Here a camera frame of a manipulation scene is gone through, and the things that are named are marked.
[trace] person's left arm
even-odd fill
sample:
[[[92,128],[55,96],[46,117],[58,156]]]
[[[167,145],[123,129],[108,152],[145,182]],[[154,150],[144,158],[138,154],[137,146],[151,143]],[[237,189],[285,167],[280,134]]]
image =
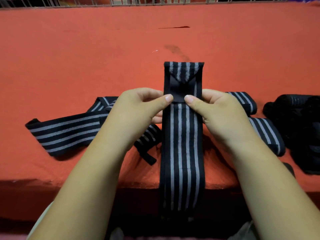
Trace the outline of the person's left arm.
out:
[[[172,100],[150,88],[122,93],[29,240],[104,239],[123,158]]]

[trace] fingernail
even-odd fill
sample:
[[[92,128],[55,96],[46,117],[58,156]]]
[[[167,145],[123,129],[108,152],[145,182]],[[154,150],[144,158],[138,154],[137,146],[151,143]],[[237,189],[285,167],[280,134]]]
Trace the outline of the fingernail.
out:
[[[185,100],[187,103],[191,104],[192,101],[193,101],[193,96],[191,96],[191,95],[186,95],[186,96],[184,97],[184,100]]]
[[[171,103],[171,102],[173,101],[174,97],[173,97],[171,94],[167,94],[167,95],[165,96],[165,99],[166,99],[166,101],[167,101],[168,103]]]

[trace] person's left hand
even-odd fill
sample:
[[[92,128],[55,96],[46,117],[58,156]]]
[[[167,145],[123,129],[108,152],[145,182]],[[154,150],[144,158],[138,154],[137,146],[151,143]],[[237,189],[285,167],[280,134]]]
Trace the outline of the person's left hand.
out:
[[[105,123],[104,131],[114,139],[120,138],[127,149],[146,131],[151,122],[162,120],[161,111],[172,101],[171,94],[151,88],[127,90],[115,102]]]

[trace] person's right hand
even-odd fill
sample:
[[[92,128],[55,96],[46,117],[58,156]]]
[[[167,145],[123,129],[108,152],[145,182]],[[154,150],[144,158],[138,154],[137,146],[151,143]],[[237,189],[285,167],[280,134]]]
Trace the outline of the person's right hand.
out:
[[[227,147],[260,140],[238,100],[229,93],[203,89],[204,101],[185,96],[190,108],[203,117],[210,133]]]

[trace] person's right arm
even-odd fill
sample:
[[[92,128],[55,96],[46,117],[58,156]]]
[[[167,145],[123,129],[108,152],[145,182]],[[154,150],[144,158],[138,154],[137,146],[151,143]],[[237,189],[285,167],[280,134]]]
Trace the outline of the person's right arm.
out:
[[[262,239],[320,239],[320,211],[256,134],[236,98],[204,89],[186,103],[202,115],[213,136],[231,153],[254,224]]]

